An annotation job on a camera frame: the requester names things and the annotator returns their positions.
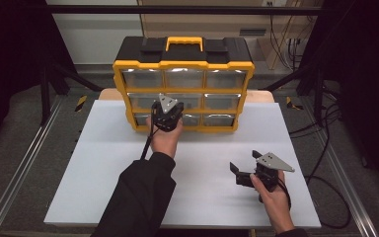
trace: aluminum rail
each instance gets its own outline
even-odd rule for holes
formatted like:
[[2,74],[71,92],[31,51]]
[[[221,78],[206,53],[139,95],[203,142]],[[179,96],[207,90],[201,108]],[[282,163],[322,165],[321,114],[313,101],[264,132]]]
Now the aluminum rail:
[[32,167],[39,150],[41,149],[42,144],[45,141],[45,138],[51,129],[54,120],[60,110],[62,103],[64,102],[65,97],[57,96],[51,109],[50,118],[47,120],[47,123],[42,125],[36,134],[36,137],[33,139],[30,144],[29,149],[24,155],[23,160],[18,166],[17,171],[12,177],[11,182],[9,183],[7,189],[4,194],[0,198],[0,226],[8,213],[12,203],[14,202],[15,197],[17,196],[18,191],[20,190],[24,179],[28,175],[30,168]]
[[[314,120],[313,106],[310,100],[302,98],[301,101],[302,104],[305,106],[305,109],[310,119]],[[324,147],[328,135],[326,134],[324,129],[318,131],[317,134],[319,136],[319,141],[321,142],[322,147]],[[349,177],[343,169],[341,161],[340,159],[338,159],[337,153],[335,152],[331,143],[329,143],[328,150],[326,152],[331,170],[332,172],[334,172],[334,176],[337,179],[343,197],[349,204],[350,212],[355,220],[356,226],[361,232],[361,235],[363,237],[377,237],[377,231],[375,230],[374,225],[370,217],[368,216],[368,213],[365,210],[364,205],[361,202],[361,199],[356,193],[355,188],[350,182]]]

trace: person's right hand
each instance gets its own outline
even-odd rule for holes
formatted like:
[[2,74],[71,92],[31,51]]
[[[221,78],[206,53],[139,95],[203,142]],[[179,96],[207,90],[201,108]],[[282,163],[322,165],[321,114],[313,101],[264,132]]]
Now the person's right hand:
[[[284,182],[284,173],[282,171],[278,171],[278,177]],[[275,190],[270,193],[263,182],[254,174],[251,174],[251,181],[263,199],[270,224],[276,234],[294,229],[295,227],[291,220],[290,209],[288,207],[288,198],[282,188],[277,186]]]
[[[148,127],[151,125],[151,118],[146,119],[146,124]],[[184,130],[183,119],[180,118],[177,123],[177,127],[169,132],[165,132],[161,129],[158,130],[156,125],[154,126],[154,131],[156,133],[153,135],[152,143],[150,146],[153,152],[162,152],[169,155],[171,158],[175,157],[177,152],[178,139],[180,138],[181,133]]]

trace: clear plastic drawer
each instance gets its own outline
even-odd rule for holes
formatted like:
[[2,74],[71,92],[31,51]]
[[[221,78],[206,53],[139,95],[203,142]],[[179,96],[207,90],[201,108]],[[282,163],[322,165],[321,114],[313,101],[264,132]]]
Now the clear plastic drawer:
[[246,71],[212,70],[206,72],[207,88],[242,88]]
[[200,93],[168,93],[166,96],[184,103],[184,109],[201,109],[202,94]]
[[127,93],[131,106],[135,109],[151,109],[153,103],[159,100],[159,94]]
[[232,126],[235,115],[203,115],[204,126]]
[[172,88],[202,88],[203,70],[173,68],[165,71],[165,83]]
[[199,114],[183,115],[184,126],[199,126]]
[[154,69],[122,69],[122,78],[128,88],[159,88],[163,86],[162,71]]
[[146,119],[149,117],[149,114],[144,113],[135,113],[134,119],[136,120],[137,125],[146,125]]
[[236,110],[241,94],[204,94],[204,106],[209,110]]

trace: plastic storage organizer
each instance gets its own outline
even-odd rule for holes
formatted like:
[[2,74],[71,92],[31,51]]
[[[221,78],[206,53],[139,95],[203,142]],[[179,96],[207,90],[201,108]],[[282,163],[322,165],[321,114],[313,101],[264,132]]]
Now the plastic storage organizer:
[[185,130],[224,132],[238,127],[255,66],[243,38],[126,37],[113,69],[133,129],[148,129],[161,93],[185,104]]

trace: black jacket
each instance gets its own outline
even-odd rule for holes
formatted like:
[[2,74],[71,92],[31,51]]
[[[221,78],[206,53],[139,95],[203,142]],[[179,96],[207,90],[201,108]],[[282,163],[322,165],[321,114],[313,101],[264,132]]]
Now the black jacket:
[[[135,160],[119,176],[113,196],[92,237],[151,237],[161,226],[175,189],[175,161],[155,152],[150,160]],[[307,236],[303,229],[277,237]]]

